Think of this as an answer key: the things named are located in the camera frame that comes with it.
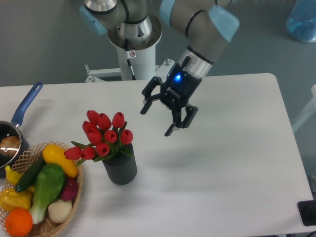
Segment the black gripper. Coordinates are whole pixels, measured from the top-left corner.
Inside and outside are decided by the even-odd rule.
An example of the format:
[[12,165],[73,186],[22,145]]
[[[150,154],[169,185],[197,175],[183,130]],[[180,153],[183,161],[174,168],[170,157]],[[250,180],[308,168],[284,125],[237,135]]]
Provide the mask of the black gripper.
[[[173,117],[173,123],[164,135],[167,137],[175,130],[188,128],[198,112],[198,107],[187,104],[201,81],[201,78],[195,78],[186,72],[181,64],[175,64],[164,83],[160,77],[155,76],[142,90],[145,102],[140,114],[146,114],[152,102],[160,99],[172,111]],[[160,93],[152,95],[156,86],[160,86]],[[185,107],[186,116],[181,120],[183,107]]]

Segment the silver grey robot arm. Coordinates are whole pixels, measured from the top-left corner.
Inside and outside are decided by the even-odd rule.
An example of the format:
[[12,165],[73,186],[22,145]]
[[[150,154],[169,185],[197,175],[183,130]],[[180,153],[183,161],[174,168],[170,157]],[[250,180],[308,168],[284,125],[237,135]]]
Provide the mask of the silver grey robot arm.
[[[160,0],[156,17],[149,13],[146,0],[86,0],[79,12],[95,34],[107,34],[117,48],[123,80],[148,80],[141,114],[156,100],[172,111],[169,136],[189,127],[198,111],[189,98],[239,27],[239,20],[226,10],[230,4],[229,0]],[[190,41],[165,79],[155,74],[162,23]]]

